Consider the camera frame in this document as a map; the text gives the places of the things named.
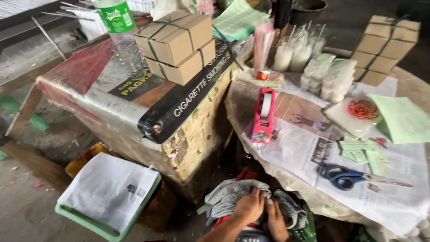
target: scissors blade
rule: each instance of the scissors blade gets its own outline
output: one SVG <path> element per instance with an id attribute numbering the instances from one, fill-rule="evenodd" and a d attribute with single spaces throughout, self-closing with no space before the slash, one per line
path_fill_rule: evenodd
<path id="1" fill-rule="evenodd" d="M 363 173 L 362 177 L 368 181 L 374 181 L 374 182 L 380 182 L 380 183 L 386 183 L 386 184 L 392 184 L 392 185 L 398 185 L 398 186 L 413 187 L 413 185 L 409 183 L 402 182 L 395 179 L 390 179 L 387 177 L 380 177 L 380 176 L 375 176 L 375 175 L 366 174 L 366 173 Z"/>

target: person's hand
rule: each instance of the person's hand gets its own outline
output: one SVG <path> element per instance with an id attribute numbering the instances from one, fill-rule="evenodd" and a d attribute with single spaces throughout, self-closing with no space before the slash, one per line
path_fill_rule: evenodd
<path id="1" fill-rule="evenodd" d="M 260 189 L 254 188 L 251 194 L 243 196 L 236 204 L 233 217 L 242 221 L 243 224 L 257 221 L 264 209 L 266 194 L 259 195 Z"/>
<path id="2" fill-rule="evenodd" d="M 277 202 L 271 199 L 267 200 L 267 214 L 269 215 L 267 227 L 270 235 L 275 242 L 286 242 L 290 238 L 290 234 L 285 226 L 284 218 Z"/>

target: stacked cardboard boxes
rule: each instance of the stacked cardboard boxes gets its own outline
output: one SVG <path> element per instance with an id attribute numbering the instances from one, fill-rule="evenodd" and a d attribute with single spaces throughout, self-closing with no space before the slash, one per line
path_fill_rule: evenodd
<path id="1" fill-rule="evenodd" d="M 134 33 L 152 73 L 185 85 L 215 58 L 211 17 L 174 11 Z"/>
<path id="2" fill-rule="evenodd" d="M 355 81 L 378 86 L 418 42 L 420 23 L 373 16 L 351 59 Z"/>

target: tape roll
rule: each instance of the tape roll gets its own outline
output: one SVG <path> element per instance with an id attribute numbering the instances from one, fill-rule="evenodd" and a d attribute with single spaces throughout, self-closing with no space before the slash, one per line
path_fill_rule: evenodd
<path id="1" fill-rule="evenodd" d="M 270 106 L 272 105 L 272 94 L 271 93 L 265 93 L 263 95 L 263 105 L 261 106 L 261 117 L 267 117 L 269 116 Z"/>

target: scissors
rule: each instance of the scissors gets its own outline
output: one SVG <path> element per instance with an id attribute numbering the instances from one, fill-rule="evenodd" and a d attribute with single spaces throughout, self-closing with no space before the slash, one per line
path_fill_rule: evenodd
<path id="1" fill-rule="evenodd" d="M 393 184 L 399 186 L 413 187 L 409 183 L 405 183 L 399 180 L 394 180 L 386 177 L 375 176 L 360 171 L 354 171 L 341 165 L 328 164 L 323 172 L 322 176 L 332 184 L 343 191 L 349 191 L 354 187 L 354 184 L 361 181 L 374 181 L 386 184 Z"/>

